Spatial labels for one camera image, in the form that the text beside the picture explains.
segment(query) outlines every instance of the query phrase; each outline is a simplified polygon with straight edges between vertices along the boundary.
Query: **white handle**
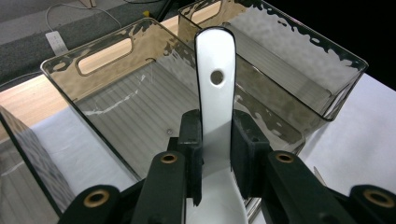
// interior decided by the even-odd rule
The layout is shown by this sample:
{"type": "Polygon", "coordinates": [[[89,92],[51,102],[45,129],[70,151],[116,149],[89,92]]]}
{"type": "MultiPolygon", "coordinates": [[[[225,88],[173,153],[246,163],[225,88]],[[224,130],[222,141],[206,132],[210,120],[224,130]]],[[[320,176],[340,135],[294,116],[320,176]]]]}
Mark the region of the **white handle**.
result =
{"type": "Polygon", "coordinates": [[[230,167],[235,86],[235,43],[224,28],[211,27],[195,37],[203,126],[202,200],[187,200],[186,223],[248,224],[248,215],[230,167]]]}

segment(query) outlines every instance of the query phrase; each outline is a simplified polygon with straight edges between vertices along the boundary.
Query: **cable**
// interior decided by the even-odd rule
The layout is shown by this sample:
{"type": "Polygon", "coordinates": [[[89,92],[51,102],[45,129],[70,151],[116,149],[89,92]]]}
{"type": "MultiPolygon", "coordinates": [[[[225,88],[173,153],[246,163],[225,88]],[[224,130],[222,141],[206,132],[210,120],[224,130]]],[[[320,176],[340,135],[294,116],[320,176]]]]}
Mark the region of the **cable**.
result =
{"type": "Polygon", "coordinates": [[[149,4],[149,3],[161,2],[163,0],[154,0],[154,1],[147,1],[147,2],[137,2],[137,1],[130,2],[130,1],[127,1],[127,0],[123,0],[123,1],[126,2],[126,3],[129,3],[129,4],[149,4]]]}
{"type": "Polygon", "coordinates": [[[40,74],[40,73],[43,73],[43,72],[42,72],[42,71],[37,71],[37,72],[33,72],[33,73],[28,73],[28,74],[22,75],[22,76],[20,76],[20,77],[14,77],[14,78],[12,78],[10,81],[7,81],[7,82],[5,82],[5,83],[0,84],[0,88],[6,86],[7,84],[9,84],[9,83],[11,83],[11,82],[14,82],[14,81],[16,81],[16,80],[18,80],[18,79],[21,79],[21,78],[23,78],[23,77],[29,77],[29,76],[36,75],[36,74],[40,74]]]}
{"type": "Polygon", "coordinates": [[[47,23],[47,26],[49,27],[49,29],[50,29],[52,32],[53,32],[53,29],[50,27],[50,24],[49,24],[49,12],[50,12],[50,10],[51,10],[53,7],[60,7],[60,6],[73,7],[73,8],[77,8],[77,9],[96,9],[96,10],[105,12],[109,17],[111,17],[114,21],[116,21],[116,22],[119,24],[120,28],[122,28],[121,23],[120,23],[119,21],[117,21],[117,19],[114,18],[110,13],[108,13],[107,11],[105,11],[105,10],[103,10],[103,9],[100,9],[100,8],[97,8],[97,7],[75,7],[75,6],[72,6],[72,5],[67,5],[67,4],[60,3],[60,4],[55,4],[55,5],[50,6],[50,7],[47,9],[47,12],[46,12],[46,23],[47,23]]]}

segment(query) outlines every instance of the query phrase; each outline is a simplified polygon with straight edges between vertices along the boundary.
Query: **wooden surface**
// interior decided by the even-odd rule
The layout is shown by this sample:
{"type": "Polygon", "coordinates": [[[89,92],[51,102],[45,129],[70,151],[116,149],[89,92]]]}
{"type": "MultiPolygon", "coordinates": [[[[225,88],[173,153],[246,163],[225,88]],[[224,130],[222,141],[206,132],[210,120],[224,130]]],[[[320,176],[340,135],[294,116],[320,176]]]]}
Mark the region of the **wooden surface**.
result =
{"type": "MultiPolygon", "coordinates": [[[[193,20],[195,22],[202,21],[218,11],[219,2],[197,11],[193,20]]],[[[161,24],[177,35],[178,16],[163,21],[161,24]]],[[[65,109],[67,102],[49,80],[44,75],[40,75],[18,86],[1,91],[0,105],[30,127],[65,109]]],[[[6,136],[4,131],[0,130],[0,142],[6,136]]]]}

